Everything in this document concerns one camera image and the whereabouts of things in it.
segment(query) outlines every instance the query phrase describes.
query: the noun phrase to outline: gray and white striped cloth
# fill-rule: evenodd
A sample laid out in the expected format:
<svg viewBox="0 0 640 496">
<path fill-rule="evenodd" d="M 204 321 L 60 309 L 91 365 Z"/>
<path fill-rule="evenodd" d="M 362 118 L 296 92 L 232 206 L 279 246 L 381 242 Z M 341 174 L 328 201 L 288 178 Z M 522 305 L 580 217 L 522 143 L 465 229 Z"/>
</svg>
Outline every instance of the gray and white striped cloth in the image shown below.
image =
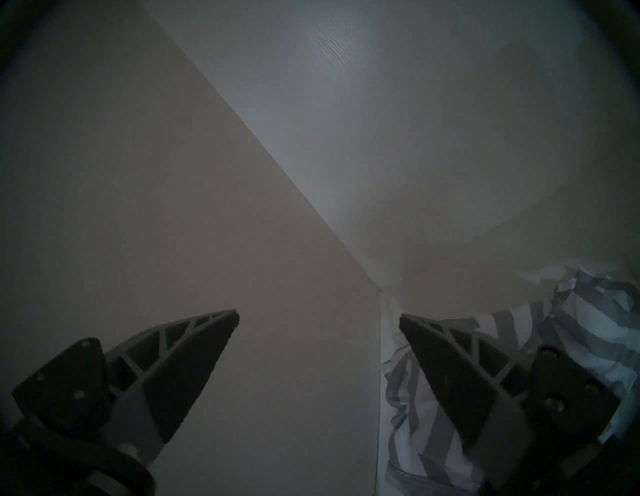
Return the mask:
<svg viewBox="0 0 640 496">
<path fill-rule="evenodd" d="M 534 352 L 540 344 L 563 350 L 622 400 L 600 437 L 604 441 L 612 434 L 622 435 L 638 411 L 637 301 L 639 291 L 633 284 L 580 270 L 571 281 L 558 286 L 553 300 L 441 323 L 488 334 L 514 352 Z M 405 495 L 476 492 L 483 473 L 464 457 L 460 436 L 431 391 L 413 351 L 408 346 L 397 350 L 387 370 L 386 398 L 396 414 L 386 480 Z"/>
<path fill-rule="evenodd" d="M 550 301 L 537 301 L 513 310 L 439 322 L 487 334 L 516 353 L 550 310 Z M 385 479 L 405 495 L 445 494 L 452 486 L 459 490 L 451 494 L 477 491 L 484 474 L 464 456 L 460 435 L 438 403 L 411 348 L 397 350 L 386 369 L 386 398 L 396 414 Z"/>
</svg>

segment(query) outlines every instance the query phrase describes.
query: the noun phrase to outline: screw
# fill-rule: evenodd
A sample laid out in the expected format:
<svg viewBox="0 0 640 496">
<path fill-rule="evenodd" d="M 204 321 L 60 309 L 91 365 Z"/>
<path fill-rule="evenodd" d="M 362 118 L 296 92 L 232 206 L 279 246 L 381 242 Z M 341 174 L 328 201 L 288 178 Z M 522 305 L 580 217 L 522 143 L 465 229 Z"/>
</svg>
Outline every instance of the screw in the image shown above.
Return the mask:
<svg viewBox="0 0 640 496">
<path fill-rule="evenodd" d="M 557 412 L 563 412 L 565 407 L 564 402 L 558 398 L 547 398 L 545 400 L 545 405 Z"/>
</svg>

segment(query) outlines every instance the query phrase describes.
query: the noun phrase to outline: striped fabric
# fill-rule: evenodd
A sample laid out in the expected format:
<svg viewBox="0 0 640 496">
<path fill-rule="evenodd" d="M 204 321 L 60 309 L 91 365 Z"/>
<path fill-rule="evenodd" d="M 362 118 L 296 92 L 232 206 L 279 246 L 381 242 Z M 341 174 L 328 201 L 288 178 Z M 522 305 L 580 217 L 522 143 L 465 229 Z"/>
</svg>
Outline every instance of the striped fabric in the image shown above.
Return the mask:
<svg viewBox="0 0 640 496">
<path fill-rule="evenodd" d="M 530 341 L 532 331 L 550 309 L 549 301 L 537 301 L 513 310 L 440 323 L 487 334 L 517 352 Z M 436 400 L 411 348 L 397 350 L 387 370 L 386 398 L 396 409 L 387 481 L 403 494 L 431 495 L 436 486 L 445 492 L 451 486 L 476 492 L 484 474 L 464 456 L 460 435 Z"/>
<path fill-rule="evenodd" d="M 633 284 L 580 270 L 569 282 L 558 285 L 550 301 L 441 323 L 488 334 L 514 352 L 534 353 L 541 344 L 563 350 L 621 399 L 600 437 L 605 441 L 611 435 L 621 436 L 638 411 L 639 300 L 640 292 Z M 483 473 L 464 457 L 460 436 L 411 348 L 397 350 L 386 365 L 386 398 L 396 414 L 385 479 L 406 495 L 476 492 Z"/>
</svg>

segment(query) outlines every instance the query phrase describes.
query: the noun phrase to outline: bolt hole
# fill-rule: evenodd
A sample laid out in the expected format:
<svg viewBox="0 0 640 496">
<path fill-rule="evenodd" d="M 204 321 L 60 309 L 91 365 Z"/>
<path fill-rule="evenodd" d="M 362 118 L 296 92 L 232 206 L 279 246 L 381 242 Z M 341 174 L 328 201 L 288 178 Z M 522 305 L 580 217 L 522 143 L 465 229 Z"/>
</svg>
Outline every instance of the bolt hole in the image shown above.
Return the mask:
<svg viewBox="0 0 640 496">
<path fill-rule="evenodd" d="M 560 396 L 549 395 L 545 398 L 545 406 L 557 412 L 566 410 L 566 401 Z"/>
</svg>

